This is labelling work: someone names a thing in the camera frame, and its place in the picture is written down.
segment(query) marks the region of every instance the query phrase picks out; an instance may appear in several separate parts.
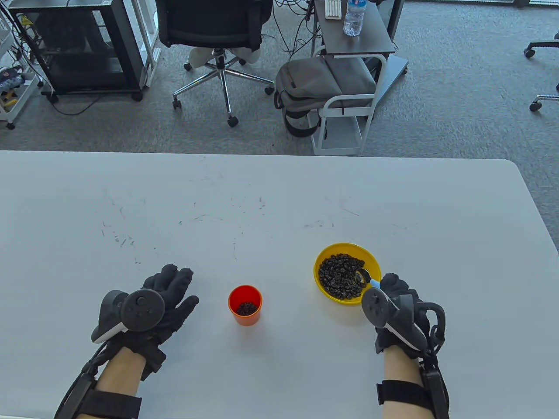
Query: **keyboard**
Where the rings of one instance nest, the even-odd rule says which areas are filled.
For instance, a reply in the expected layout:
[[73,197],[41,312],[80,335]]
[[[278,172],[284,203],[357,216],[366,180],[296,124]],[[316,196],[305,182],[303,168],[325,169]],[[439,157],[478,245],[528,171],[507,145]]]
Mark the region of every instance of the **keyboard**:
[[340,20],[342,18],[342,0],[325,0],[326,19]]

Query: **black glove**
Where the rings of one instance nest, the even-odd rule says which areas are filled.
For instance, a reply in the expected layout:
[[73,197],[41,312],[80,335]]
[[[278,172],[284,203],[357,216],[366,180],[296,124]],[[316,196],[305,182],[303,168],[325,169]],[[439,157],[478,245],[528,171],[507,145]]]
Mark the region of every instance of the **black glove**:
[[[420,302],[416,290],[411,289],[407,282],[400,279],[396,274],[386,274],[381,281],[381,290],[390,298],[395,298],[403,294],[411,294],[415,302]],[[414,313],[415,324],[423,331],[426,336],[429,336],[429,319],[425,311],[416,310]],[[375,328],[377,331],[377,341],[375,342],[375,349],[377,353],[383,352],[387,347],[397,345],[403,349],[407,356],[412,359],[419,357],[420,352],[410,348],[402,342],[396,335],[385,328]]]
[[106,350],[109,354],[116,354],[125,346],[146,359],[142,381],[161,368],[166,356],[158,346],[181,328],[199,302],[198,297],[189,296],[177,307],[192,281],[192,273],[190,269],[178,270],[175,265],[169,264],[164,266],[160,273],[146,279],[142,288],[157,291],[163,297],[165,302],[163,318],[146,332],[119,332],[107,343]]

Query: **coffee bean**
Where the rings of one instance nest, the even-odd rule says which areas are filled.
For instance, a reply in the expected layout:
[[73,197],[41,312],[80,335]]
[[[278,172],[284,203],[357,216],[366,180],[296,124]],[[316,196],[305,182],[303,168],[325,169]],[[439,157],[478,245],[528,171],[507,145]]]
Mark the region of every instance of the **coffee bean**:
[[254,303],[246,302],[246,303],[242,303],[239,306],[236,313],[239,316],[250,316],[251,314],[256,313],[256,310],[258,310],[258,306],[256,306]]
[[319,282],[324,290],[337,299],[357,298],[366,286],[357,275],[365,265],[363,260],[338,253],[325,259],[319,267]]

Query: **gray backpack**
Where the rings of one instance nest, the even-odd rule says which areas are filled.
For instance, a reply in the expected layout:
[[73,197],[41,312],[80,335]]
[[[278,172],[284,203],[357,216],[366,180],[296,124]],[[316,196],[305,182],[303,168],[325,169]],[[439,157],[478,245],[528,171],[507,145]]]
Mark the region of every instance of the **gray backpack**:
[[[320,109],[334,96],[372,94],[376,83],[361,58],[317,56],[285,63],[276,76],[274,105],[283,112],[283,121],[291,135],[308,137],[320,126],[296,128],[287,117],[303,118],[312,109]],[[331,108],[367,106],[371,99],[339,100]]]

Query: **orange cup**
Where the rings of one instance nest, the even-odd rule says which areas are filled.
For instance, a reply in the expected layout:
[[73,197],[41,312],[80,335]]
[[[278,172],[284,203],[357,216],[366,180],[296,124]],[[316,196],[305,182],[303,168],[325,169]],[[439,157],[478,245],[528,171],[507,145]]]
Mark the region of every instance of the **orange cup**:
[[[252,303],[257,306],[257,310],[249,316],[239,316],[237,310],[243,303]],[[229,310],[233,313],[235,320],[241,326],[252,326],[260,319],[260,309],[262,308],[262,294],[250,285],[241,285],[229,294]]]

